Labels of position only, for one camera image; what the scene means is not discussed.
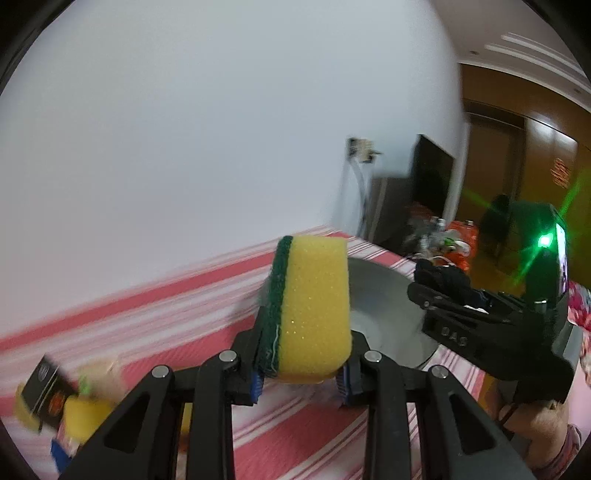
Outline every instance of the ceiling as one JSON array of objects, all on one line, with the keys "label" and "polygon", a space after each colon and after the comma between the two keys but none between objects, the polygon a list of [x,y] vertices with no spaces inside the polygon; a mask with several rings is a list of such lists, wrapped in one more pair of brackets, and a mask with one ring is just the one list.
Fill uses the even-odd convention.
[{"label": "ceiling", "polygon": [[522,0],[431,0],[460,63],[539,83],[591,112],[591,83],[558,34]]}]

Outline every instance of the black packaging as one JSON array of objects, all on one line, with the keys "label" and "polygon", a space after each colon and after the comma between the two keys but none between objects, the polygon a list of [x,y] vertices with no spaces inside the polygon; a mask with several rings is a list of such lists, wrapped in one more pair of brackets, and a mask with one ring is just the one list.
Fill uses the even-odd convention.
[{"label": "black packaging", "polygon": [[75,394],[76,389],[46,356],[22,389],[22,398],[31,413],[56,430],[64,414],[66,399]]}]

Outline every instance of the table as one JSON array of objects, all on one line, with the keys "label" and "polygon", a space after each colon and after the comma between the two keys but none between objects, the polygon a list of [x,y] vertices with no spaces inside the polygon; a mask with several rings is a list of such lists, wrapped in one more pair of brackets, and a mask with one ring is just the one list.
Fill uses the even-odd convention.
[{"label": "table", "polygon": [[[414,263],[328,226],[307,232],[348,239],[349,256],[412,276]],[[93,359],[116,356],[133,387],[154,365],[192,367],[230,347],[250,328],[258,289],[270,271],[277,240],[213,258],[173,277],[104,299],[0,339],[0,416],[41,480],[57,478],[54,433],[25,430],[12,417],[14,391],[49,354],[74,371]],[[426,366],[447,366],[477,398],[484,373],[440,346]],[[418,429],[408,406],[414,477],[420,476]],[[365,409],[336,409],[310,388],[266,381],[255,407],[234,407],[233,438],[239,480],[361,479]]]}]

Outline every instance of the sponge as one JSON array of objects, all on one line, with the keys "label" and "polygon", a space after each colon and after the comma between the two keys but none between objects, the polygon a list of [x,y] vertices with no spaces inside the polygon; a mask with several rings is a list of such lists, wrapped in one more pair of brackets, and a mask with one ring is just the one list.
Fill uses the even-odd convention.
[{"label": "sponge", "polygon": [[64,405],[66,435],[86,443],[114,409],[107,400],[69,396]]},{"label": "sponge", "polygon": [[333,377],[351,353],[346,241],[283,237],[273,260],[266,307],[259,369],[290,383]]}]

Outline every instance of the electrical outlet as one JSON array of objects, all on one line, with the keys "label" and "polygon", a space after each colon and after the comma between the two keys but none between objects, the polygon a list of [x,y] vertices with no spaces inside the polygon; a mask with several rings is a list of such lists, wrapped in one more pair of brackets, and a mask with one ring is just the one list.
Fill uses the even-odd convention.
[{"label": "electrical outlet", "polygon": [[370,163],[374,160],[374,142],[367,138],[348,139],[349,158],[356,157],[360,163]]}]

